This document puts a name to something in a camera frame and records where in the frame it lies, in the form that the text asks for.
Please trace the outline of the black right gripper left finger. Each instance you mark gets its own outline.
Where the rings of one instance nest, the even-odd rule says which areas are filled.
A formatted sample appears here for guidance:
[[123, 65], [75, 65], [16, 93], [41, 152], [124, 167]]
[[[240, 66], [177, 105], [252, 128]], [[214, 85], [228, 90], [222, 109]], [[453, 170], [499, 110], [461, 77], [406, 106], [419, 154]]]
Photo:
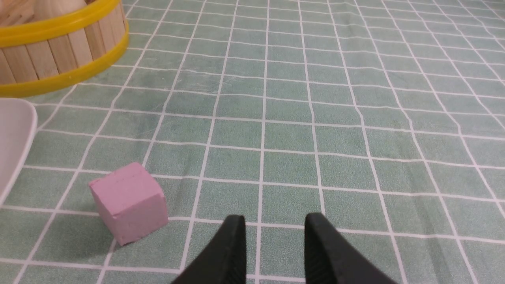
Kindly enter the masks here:
[[229, 215], [174, 284], [245, 284], [247, 232], [242, 215]]

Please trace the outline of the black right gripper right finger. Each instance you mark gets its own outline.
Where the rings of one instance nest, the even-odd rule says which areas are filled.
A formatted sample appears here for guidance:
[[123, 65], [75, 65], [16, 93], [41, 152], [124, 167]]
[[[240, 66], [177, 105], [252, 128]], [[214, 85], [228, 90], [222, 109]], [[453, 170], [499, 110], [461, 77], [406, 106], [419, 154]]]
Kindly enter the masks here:
[[355, 249], [321, 213], [305, 216], [304, 268], [307, 284], [393, 284]]

